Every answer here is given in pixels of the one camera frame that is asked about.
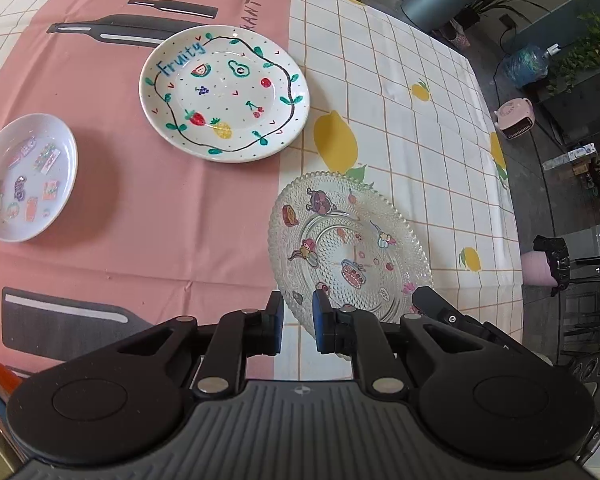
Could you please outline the clear glass sticker plate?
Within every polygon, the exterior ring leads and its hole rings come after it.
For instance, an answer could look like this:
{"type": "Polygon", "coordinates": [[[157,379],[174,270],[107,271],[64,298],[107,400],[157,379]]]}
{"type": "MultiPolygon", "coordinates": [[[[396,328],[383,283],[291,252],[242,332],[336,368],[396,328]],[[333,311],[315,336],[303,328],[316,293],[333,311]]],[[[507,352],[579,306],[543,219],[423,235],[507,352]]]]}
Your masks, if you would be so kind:
{"type": "Polygon", "coordinates": [[[413,292],[434,277],[425,249],[400,211],[371,185],[315,171],[277,196],[268,222],[268,256],[285,304],[314,335],[312,296],[333,308],[370,311],[395,323],[413,292]]]}

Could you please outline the lemon checkered tablecloth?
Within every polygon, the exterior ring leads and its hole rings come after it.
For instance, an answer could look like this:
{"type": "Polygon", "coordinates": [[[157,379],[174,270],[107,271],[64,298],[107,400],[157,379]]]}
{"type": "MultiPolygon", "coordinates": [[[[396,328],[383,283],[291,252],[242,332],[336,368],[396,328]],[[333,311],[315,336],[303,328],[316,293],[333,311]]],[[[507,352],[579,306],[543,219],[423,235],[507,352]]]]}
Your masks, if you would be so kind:
{"type": "Polygon", "coordinates": [[[522,273],[505,158],[464,55],[360,0],[0,0],[0,130],[46,113],[76,170],[29,140],[0,172],[0,363],[22,374],[178,315],[203,323],[273,288],[268,220],[291,181],[336,171],[396,205],[460,310],[520,338],[522,273]],[[216,26],[260,40],[225,66],[256,76],[226,112],[143,107],[146,60],[216,26]],[[285,56],[309,94],[262,77],[285,56]]]}

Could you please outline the white fruity painted plate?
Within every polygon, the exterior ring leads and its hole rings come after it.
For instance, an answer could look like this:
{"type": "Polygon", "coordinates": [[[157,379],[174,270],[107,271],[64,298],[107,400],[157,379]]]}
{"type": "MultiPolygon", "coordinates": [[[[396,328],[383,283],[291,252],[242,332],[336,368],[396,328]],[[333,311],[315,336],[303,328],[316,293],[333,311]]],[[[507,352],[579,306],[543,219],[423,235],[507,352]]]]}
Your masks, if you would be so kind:
{"type": "Polygon", "coordinates": [[[310,111],[306,78],[273,40],[228,25],[204,25],[163,40],[138,84],[158,135],[212,162],[267,158],[294,142],[310,111]]]}

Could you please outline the small white sticker plate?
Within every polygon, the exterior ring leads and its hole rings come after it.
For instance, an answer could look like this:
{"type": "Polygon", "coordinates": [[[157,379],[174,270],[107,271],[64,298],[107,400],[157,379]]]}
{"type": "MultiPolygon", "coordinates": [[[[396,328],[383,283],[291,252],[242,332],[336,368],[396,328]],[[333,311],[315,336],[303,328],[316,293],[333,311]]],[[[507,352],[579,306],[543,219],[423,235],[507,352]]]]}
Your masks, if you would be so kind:
{"type": "Polygon", "coordinates": [[[0,241],[22,243],[60,215],[76,183],[78,147],[70,128],[44,113],[0,130],[0,241]]]}

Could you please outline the pink small heater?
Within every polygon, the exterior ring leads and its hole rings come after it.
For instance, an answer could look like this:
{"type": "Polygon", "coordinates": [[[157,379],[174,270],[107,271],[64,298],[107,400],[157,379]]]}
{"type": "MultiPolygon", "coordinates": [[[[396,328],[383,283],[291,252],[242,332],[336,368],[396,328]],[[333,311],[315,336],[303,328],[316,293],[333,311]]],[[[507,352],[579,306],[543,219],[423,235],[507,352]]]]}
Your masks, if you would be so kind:
{"type": "Polygon", "coordinates": [[[494,126],[506,139],[514,140],[535,125],[534,108],[527,98],[511,99],[494,112],[494,126]]]}

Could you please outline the blue water jug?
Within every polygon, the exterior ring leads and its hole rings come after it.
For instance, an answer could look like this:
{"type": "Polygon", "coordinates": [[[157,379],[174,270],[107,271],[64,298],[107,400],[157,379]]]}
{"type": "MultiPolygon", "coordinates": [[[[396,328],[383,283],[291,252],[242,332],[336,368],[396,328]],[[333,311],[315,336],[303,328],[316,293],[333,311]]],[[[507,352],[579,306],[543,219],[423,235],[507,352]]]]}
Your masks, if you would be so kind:
{"type": "Polygon", "coordinates": [[[543,79],[548,74],[550,58],[559,51],[559,44],[552,44],[547,48],[528,44],[528,46],[504,58],[503,70],[505,76],[518,89],[543,79]]]}

